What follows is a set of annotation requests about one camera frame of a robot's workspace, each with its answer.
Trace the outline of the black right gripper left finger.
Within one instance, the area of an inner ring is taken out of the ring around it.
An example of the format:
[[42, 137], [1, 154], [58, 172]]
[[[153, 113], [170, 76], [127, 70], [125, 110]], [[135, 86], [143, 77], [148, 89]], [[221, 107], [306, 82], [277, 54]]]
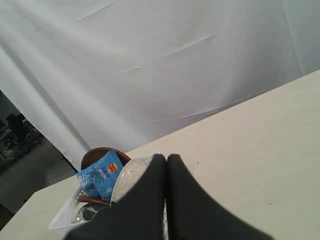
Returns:
[[162, 240], [166, 159], [155, 154], [135, 185], [111, 208], [69, 231], [67, 240]]

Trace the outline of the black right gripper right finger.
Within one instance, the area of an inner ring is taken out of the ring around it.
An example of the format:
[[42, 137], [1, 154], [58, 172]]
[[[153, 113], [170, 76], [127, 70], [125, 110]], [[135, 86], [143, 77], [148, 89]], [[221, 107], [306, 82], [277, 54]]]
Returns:
[[216, 202], [178, 154], [166, 163], [166, 213], [170, 240], [271, 240], [272, 236]]

